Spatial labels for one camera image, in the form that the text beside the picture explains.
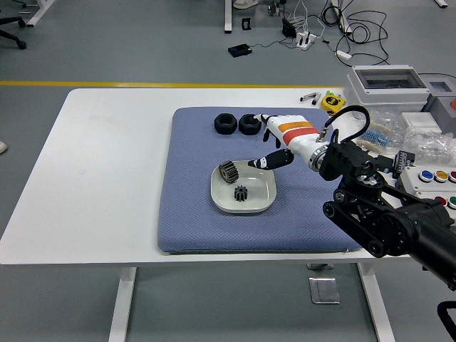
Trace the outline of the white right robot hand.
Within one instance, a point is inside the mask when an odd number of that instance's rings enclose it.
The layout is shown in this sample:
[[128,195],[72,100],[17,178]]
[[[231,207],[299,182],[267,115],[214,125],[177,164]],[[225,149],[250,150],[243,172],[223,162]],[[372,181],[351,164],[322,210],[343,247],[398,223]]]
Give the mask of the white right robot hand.
[[320,133],[302,115],[255,115],[254,119],[266,124],[263,141],[270,135],[276,138],[276,147],[284,147],[258,160],[248,161],[248,166],[262,170],[273,170],[289,165],[295,155],[300,155],[309,168],[319,171],[328,148],[325,139],[327,129]]

